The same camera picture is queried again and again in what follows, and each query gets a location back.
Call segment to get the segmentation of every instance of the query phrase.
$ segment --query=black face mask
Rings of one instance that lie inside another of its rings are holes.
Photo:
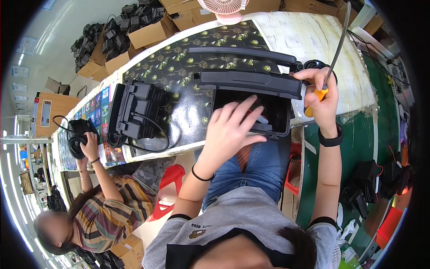
[[[295,257],[293,254],[283,254],[277,250],[271,250],[251,232],[234,228],[225,235],[212,240],[204,246],[200,245],[174,245],[167,244],[166,269],[189,269],[200,257],[224,240],[244,235],[252,240],[270,259],[274,267],[292,268]]]

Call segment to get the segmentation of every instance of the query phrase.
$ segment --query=small white fan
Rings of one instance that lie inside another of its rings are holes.
[[[199,0],[202,8],[215,13],[217,20],[225,25],[233,25],[242,20],[240,10],[245,9],[249,0]]]

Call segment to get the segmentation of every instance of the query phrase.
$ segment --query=bracelet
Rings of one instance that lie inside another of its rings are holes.
[[[194,173],[194,165],[191,167],[191,172],[193,173],[193,176],[195,176],[198,180],[201,180],[201,181],[212,181],[212,179],[214,179],[215,177],[215,174],[213,174],[213,176],[210,179],[202,179],[201,177],[198,177],[196,173]]]
[[[95,159],[95,160],[93,160],[93,161],[91,161],[91,162],[89,162],[89,163],[90,163],[90,164],[93,164],[93,163],[97,162],[98,160],[100,160],[100,157],[98,157],[97,159]]]

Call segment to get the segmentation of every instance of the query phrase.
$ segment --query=red wire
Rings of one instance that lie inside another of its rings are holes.
[[[381,168],[381,172],[379,173],[379,175],[377,175],[377,176],[380,176],[382,174],[382,172],[384,171],[384,167],[382,165],[381,166],[376,165],[376,166]]]
[[[396,157],[394,156],[394,152],[393,152],[393,150],[391,149],[391,145],[388,145],[388,146],[390,147],[391,153],[393,154],[394,161],[395,161],[395,162],[397,162],[397,161],[396,161]]]

